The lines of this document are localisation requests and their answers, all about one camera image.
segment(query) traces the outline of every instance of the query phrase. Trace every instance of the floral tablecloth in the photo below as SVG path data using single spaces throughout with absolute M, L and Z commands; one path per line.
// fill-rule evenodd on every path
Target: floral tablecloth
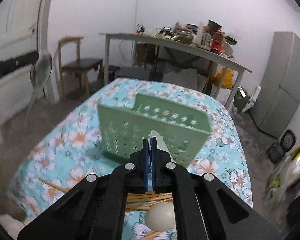
M 133 79 L 116 79 L 72 111 L 31 151 L 10 182 L 8 195 L 30 218 L 51 206 L 63 193 L 41 182 L 71 188 L 87 174 L 109 174 L 119 166 L 103 156 L 97 100 L 109 106 L 134 105 L 137 93 L 166 98 L 188 105 L 209 116 L 212 135 L 187 168 L 202 175 L 211 172 L 252 207 L 250 178 L 244 152 L 228 111 L 213 98 L 180 86 Z M 144 212 L 125 214 L 122 239 L 140 239 L 152 231 L 145 225 Z M 177 239 L 175 229 L 155 240 Z

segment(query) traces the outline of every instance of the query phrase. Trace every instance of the table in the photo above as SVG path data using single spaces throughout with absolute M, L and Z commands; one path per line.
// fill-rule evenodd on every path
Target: table
M 103 155 L 98 104 L 132 108 L 137 93 L 151 95 L 195 108 L 207 114 L 212 134 L 187 170 L 213 173 L 248 205 L 252 205 L 251 183 L 240 139 L 228 111 L 215 99 L 195 90 L 163 82 L 117 78 L 72 111 L 31 151 L 10 181 L 7 194 L 34 219 L 63 193 L 39 178 L 62 188 L 71 188 L 88 174 L 110 174 L 120 165 Z M 140 239 L 151 230 L 144 211 L 127 212 L 122 240 Z M 172 240 L 175 230 L 157 240 Z
M 251 70 L 245 68 L 244 66 L 242 66 L 232 60 L 224 58 L 216 53 L 213 53 L 213 52 L 205 50 L 205 49 L 200 49 L 200 48 L 197 48 L 197 47 L 194 47 L 191 45 L 182 44 L 180 42 L 175 42 L 172 40 L 159 39 L 159 38 L 154 38 L 151 36 L 136 35 L 133 33 L 99 33 L 99 35 L 106 36 L 106 49 L 105 49 L 105 59 L 104 59 L 105 85 L 107 85 L 109 83 L 109 52 L 110 52 L 110 40 L 111 39 L 134 41 L 135 43 L 136 42 L 144 42 L 144 43 L 150 43 L 150 44 L 154 44 L 157 46 L 162 46 L 162 47 L 166 47 L 166 48 L 170 48 L 170 49 L 176 49 L 176 50 L 180 50 L 180 51 L 184 51 L 186 53 L 192 54 L 194 56 L 206 58 L 210 61 L 213 61 L 213 62 L 223 65 L 225 67 L 225 71 L 223 72 L 221 82 L 217 88 L 217 91 L 215 92 L 215 94 L 213 96 L 214 98 L 217 98 L 217 95 L 223 84 L 223 81 L 224 81 L 224 78 L 225 78 L 228 68 L 233 69 L 234 71 L 238 72 L 238 76 L 234 82 L 233 88 L 232 88 L 230 95 L 225 104 L 226 109 L 229 108 L 229 106 L 234 98 L 234 95 L 238 90 L 238 86 L 240 85 L 240 82 L 242 80 L 244 72 L 248 71 L 248 72 L 252 73 Z M 209 69 L 209 77 L 208 77 L 209 79 L 210 79 L 211 74 L 212 74 L 212 67 L 210 67 L 210 69 Z

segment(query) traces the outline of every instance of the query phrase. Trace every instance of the wooden stick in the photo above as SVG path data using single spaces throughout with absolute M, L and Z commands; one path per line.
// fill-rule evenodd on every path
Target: wooden stick
M 127 199 L 127 202 L 128 203 L 151 202 L 151 201 L 157 201 L 157 200 L 162 200 L 162 199 L 167 199 L 167 196 L 150 197 L 150 198 L 138 198 L 138 199 Z
M 151 195 L 151 194 L 155 194 L 154 191 L 148 191 L 145 194 L 143 193 L 128 193 L 128 196 L 143 196 L 143 195 Z
M 59 187 L 57 185 L 54 185 L 54 184 L 52 184 L 52 183 L 50 183 L 50 182 L 48 182 L 48 181 L 46 181 L 44 179 L 39 178 L 39 180 L 41 180 L 42 182 L 44 182 L 45 184 L 49 185 L 50 187 L 53 187 L 54 189 L 59 190 L 59 191 L 61 191 L 63 193 L 67 193 L 69 191 L 69 189 L 61 188 L 61 187 Z
M 153 238 L 155 238 L 157 235 L 160 235 L 161 233 L 163 233 L 163 232 L 155 231 L 155 232 L 153 232 L 152 234 L 149 234 L 148 236 L 145 236 L 145 237 L 143 237 L 143 238 L 141 238 L 141 239 L 139 239 L 139 240 L 149 240 L 149 239 L 153 239 Z
M 149 210 L 150 207 L 148 206 L 137 206 L 137 205 L 126 205 L 126 208 L 132 209 L 132 210 Z
M 161 203 L 161 202 L 170 202 L 172 201 L 172 198 L 167 198 L 167 199 L 163 199 L 163 200 L 159 200 L 159 201 L 156 201 L 156 202 L 153 202 L 153 203 L 149 203 L 147 205 L 144 205 L 143 207 L 151 207 L 155 204 L 158 204 L 158 203 Z
M 138 199 L 138 198 L 151 198 L 151 197 L 160 197 L 160 196 L 172 196 L 172 193 L 159 193 L 159 194 L 151 194 L 151 195 L 141 195 L 141 196 L 128 196 L 128 200 L 130 199 Z

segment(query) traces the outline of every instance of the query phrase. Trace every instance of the chair backrest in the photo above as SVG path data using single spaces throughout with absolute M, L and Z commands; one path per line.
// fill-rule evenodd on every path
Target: chair backrest
M 59 59 L 59 70 L 62 68 L 61 64 L 61 47 L 64 44 L 69 42 L 76 42 L 77 43 L 77 61 L 80 60 L 80 42 L 83 39 L 83 36 L 65 36 L 61 40 L 58 41 L 58 59 Z

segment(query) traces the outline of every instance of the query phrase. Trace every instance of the gray cabinet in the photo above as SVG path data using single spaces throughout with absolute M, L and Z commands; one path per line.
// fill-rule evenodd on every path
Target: gray cabinet
M 261 131 L 279 138 L 300 102 L 300 38 L 295 33 L 274 33 L 260 86 L 251 116 Z

